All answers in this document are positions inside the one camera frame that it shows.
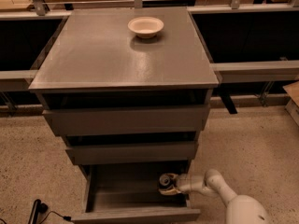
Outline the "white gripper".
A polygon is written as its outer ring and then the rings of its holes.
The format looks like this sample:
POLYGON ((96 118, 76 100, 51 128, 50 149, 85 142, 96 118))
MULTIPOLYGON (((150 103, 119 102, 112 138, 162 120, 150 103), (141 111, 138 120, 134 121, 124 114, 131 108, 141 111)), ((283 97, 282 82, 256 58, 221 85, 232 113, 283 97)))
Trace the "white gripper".
POLYGON ((172 180, 177 180, 177 187, 168 187, 168 188, 159 188, 158 191, 163 196, 174 196, 180 193, 191 193, 194 192, 194 184, 192 181, 191 175, 178 175, 178 174, 169 174, 172 180))

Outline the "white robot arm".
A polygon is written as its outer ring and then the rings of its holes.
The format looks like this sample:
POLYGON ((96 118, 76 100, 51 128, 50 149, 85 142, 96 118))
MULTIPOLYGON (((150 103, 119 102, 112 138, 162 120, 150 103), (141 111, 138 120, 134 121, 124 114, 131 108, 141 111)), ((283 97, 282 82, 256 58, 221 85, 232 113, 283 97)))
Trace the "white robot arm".
POLYGON ((262 204, 248 195, 237 194, 215 169, 209 169, 204 175, 162 174, 159 192, 164 196, 191 193, 219 196, 226 207, 225 224, 270 224, 262 204))

